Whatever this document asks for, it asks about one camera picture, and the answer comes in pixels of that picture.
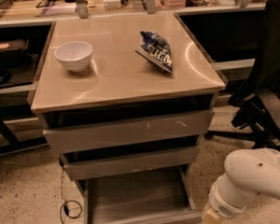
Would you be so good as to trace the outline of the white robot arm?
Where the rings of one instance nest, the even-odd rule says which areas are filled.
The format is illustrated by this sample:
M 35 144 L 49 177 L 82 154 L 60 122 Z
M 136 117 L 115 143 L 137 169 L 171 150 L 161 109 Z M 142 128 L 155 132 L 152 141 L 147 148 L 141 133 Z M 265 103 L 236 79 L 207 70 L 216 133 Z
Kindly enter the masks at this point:
M 224 174 L 212 185 L 202 220 L 221 224 L 241 215 L 261 196 L 280 201 L 280 151 L 272 148 L 238 149 L 224 161 Z

